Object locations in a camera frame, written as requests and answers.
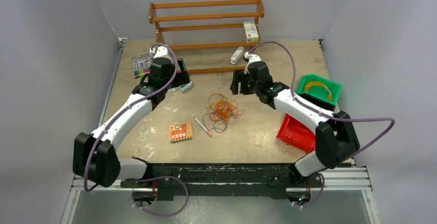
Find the red plastic bin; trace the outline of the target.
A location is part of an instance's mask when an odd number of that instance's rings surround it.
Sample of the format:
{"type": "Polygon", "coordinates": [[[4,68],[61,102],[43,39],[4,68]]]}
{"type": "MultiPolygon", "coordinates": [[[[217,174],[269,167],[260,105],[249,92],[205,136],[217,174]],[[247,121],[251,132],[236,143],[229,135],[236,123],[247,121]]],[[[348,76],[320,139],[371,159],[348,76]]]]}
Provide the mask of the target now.
{"type": "Polygon", "coordinates": [[[315,150],[315,135],[302,123],[286,114],[276,135],[287,145],[294,146],[306,154],[315,150]]]}

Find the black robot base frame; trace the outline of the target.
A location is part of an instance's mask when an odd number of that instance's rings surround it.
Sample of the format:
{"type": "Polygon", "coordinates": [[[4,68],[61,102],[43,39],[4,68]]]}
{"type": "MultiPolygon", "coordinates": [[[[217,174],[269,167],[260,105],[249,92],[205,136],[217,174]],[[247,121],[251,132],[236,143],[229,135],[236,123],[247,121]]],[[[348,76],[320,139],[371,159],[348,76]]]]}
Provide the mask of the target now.
{"type": "Polygon", "coordinates": [[[318,173],[302,177],[292,163],[148,163],[141,179],[121,182],[122,188],[156,193],[159,201],[189,195],[307,202],[320,186],[318,173]]]}

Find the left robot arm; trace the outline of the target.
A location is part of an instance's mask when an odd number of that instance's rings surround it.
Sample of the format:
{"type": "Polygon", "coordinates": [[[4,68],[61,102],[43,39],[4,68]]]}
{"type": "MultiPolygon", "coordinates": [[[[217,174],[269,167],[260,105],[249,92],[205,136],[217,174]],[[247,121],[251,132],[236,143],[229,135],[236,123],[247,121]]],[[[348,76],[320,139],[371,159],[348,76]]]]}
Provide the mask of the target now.
{"type": "Polygon", "coordinates": [[[117,150],[137,123],[161,103],[168,89],[190,82],[182,58],[174,63],[165,57],[152,60],[150,72],[132,90],[132,94],[116,113],[90,134],[81,132],[74,140],[73,173],[103,187],[116,180],[133,179],[140,187],[153,183],[154,174],[147,162],[139,158],[120,159],[117,150]]]}

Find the black plastic bin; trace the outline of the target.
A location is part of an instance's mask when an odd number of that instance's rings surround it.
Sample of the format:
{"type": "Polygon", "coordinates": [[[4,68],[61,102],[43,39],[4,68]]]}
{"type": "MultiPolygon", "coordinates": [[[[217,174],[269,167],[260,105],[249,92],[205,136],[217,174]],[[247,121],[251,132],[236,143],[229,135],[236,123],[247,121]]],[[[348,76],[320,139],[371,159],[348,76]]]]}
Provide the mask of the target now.
{"type": "Polygon", "coordinates": [[[300,94],[298,94],[298,96],[315,104],[316,106],[318,106],[320,108],[323,108],[323,109],[326,109],[329,111],[335,111],[336,105],[333,105],[326,100],[319,99],[319,98],[314,97],[314,96],[307,94],[307,93],[300,93],[300,94]]]}

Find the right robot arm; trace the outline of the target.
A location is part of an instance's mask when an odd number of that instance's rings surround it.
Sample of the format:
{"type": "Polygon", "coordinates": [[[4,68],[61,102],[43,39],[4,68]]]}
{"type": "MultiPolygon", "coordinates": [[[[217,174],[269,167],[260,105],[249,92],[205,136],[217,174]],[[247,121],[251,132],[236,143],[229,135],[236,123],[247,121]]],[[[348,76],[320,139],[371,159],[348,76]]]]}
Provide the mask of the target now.
{"type": "Polygon", "coordinates": [[[296,119],[315,135],[315,150],[297,160],[295,169],[289,173],[295,186],[304,185],[315,172],[336,168],[360,149],[346,112],[319,108],[284,83],[274,82],[265,62],[253,62],[245,70],[235,70],[230,90],[234,95],[256,94],[262,103],[296,119]]]}

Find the green plastic bin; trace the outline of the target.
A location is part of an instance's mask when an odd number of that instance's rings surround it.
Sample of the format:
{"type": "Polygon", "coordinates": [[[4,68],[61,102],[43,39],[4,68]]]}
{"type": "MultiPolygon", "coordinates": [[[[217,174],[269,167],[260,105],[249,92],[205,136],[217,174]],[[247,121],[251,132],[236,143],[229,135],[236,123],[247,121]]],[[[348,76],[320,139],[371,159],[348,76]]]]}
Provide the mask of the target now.
{"type": "Polygon", "coordinates": [[[307,93],[337,105],[342,85],[316,74],[302,76],[295,93],[307,93]]]}

